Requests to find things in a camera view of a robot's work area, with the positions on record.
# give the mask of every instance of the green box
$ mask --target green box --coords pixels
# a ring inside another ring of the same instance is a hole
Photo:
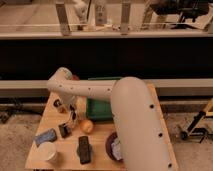
[[[99,77],[89,78],[89,80],[119,80],[121,77]],[[112,111],[109,102],[87,99],[87,118],[93,121],[110,121],[112,120]]]

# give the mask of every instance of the floor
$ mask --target floor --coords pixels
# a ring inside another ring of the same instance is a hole
[[[182,141],[177,125],[183,129],[189,125],[197,111],[207,100],[160,101],[173,144],[180,171],[212,171],[213,141],[205,139],[201,144],[196,141]],[[6,124],[0,124],[0,170],[25,171],[25,160],[34,140],[41,116],[13,115]],[[213,129],[212,120],[206,120]]]

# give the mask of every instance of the wooden tabletop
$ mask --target wooden tabletop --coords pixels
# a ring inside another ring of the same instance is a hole
[[[166,142],[170,149],[170,155],[173,161],[174,168],[177,168],[176,159],[174,156],[173,148],[170,143],[170,139],[168,136],[167,128],[165,122],[162,117],[161,108],[157,99],[157,95],[155,92],[155,88],[152,85],[148,85],[151,90],[152,96],[154,98],[155,105],[157,106],[157,112],[159,113],[160,120],[162,120],[162,125],[164,128],[164,135],[166,132]],[[78,137],[85,135],[77,126],[73,131],[72,135],[63,139],[61,138],[58,125],[66,122],[69,118],[68,113],[59,113],[56,108],[53,107],[53,102],[57,99],[58,96],[54,93],[50,94],[48,99],[46,108],[43,113],[43,117],[39,124],[36,135],[50,129],[54,128],[57,133],[57,141],[55,141],[55,145],[57,151],[59,153],[58,161],[54,164],[44,162],[39,159],[37,155],[37,147],[35,142],[33,142],[32,147],[30,149],[29,155],[27,157],[25,167],[27,169],[60,169],[60,170],[125,170],[125,166],[123,163],[112,161],[107,153],[105,152],[105,141],[107,137],[115,131],[114,124],[111,123],[95,123],[94,131],[92,134],[88,135],[89,142],[92,145],[92,162],[89,164],[80,164],[79,157],[76,153],[78,147]],[[77,111],[81,115],[80,117],[84,117],[86,110],[86,100],[85,98],[78,98],[77,101]]]

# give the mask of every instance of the dark background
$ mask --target dark background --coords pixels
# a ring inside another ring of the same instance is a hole
[[[48,79],[58,67],[81,78],[213,77],[213,37],[0,40],[0,79]]]

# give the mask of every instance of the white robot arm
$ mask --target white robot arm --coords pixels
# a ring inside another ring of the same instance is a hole
[[[83,0],[73,0],[74,10],[79,18],[80,24],[86,24],[87,22],[87,4]]]
[[[164,132],[146,84],[135,77],[115,81],[68,80],[71,72],[60,68],[49,79],[50,91],[85,96],[111,103],[113,120],[128,171],[174,170]]]

